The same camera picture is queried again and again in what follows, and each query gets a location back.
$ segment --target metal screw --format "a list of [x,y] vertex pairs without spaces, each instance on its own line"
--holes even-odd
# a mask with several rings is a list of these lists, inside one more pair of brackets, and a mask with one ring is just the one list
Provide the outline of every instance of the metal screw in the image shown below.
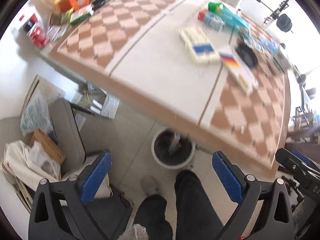
[[47,179],[41,179],[41,181],[40,181],[40,184],[41,185],[44,185],[44,184],[46,184],[47,183]]
[[248,181],[254,181],[255,179],[256,178],[253,175],[251,175],[251,174],[247,175],[247,180]]
[[277,179],[277,182],[278,182],[278,184],[280,184],[280,185],[284,184],[283,179]]
[[75,181],[77,178],[78,178],[78,176],[76,174],[72,174],[72,175],[70,175],[69,180]]

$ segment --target checkered tablecloth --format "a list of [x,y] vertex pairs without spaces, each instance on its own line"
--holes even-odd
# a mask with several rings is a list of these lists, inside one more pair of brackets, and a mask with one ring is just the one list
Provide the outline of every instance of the checkered tablecloth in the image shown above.
[[113,1],[95,12],[57,48],[104,69],[130,38],[176,0]]
[[[264,34],[271,39],[261,27],[244,18],[250,24],[252,36]],[[211,126],[222,130],[229,139],[246,146],[256,158],[271,166],[281,134],[285,91],[284,74],[273,74],[268,56],[268,53],[257,53],[259,64],[252,72],[259,88],[248,97],[228,74]]]

